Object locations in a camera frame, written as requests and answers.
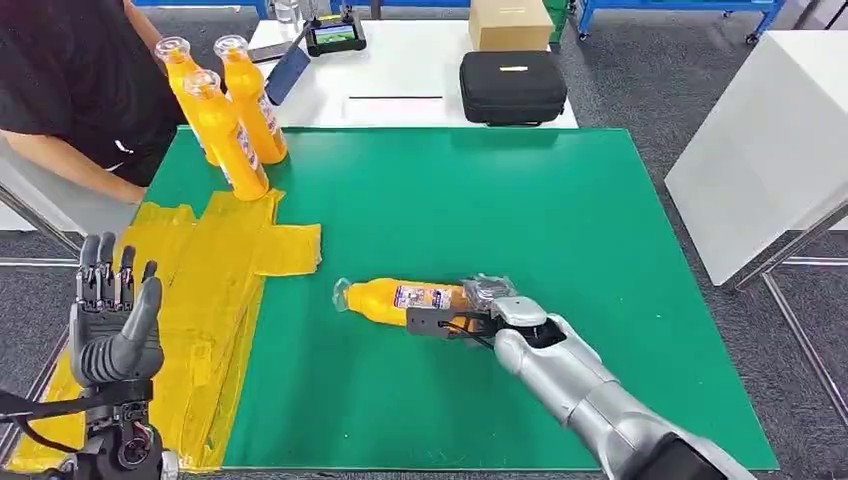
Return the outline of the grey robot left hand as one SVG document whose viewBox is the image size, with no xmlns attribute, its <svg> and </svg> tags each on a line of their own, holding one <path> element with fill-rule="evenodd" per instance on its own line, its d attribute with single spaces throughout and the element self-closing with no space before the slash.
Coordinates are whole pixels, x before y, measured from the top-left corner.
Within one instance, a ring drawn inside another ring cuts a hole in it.
<svg viewBox="0 0 848 480">
<path fill-rule="evenodd" d="M 92 234 L 80 252 L 68 347 L 72 375 L 83 388 L 151 379 L 164 364 L 157 263 L 147 261 L 136 278 L 135 247 L 125 246 L 114 263 L 115 244 L 112 232 Z"/>
</svg>

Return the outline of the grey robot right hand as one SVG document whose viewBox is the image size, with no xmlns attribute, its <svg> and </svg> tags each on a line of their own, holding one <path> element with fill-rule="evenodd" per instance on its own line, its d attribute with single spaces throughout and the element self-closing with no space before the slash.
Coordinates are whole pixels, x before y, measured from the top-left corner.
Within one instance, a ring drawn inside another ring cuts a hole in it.
<svg viewBox="0 0 848 480">
<path fill-rule="evenodd" d="M 499 299 L 518 295 L 512 281 L 505 276 L 477 273 L 461 280 L 465 297 L 474 311 L 488 312 Z"/>
</svg>

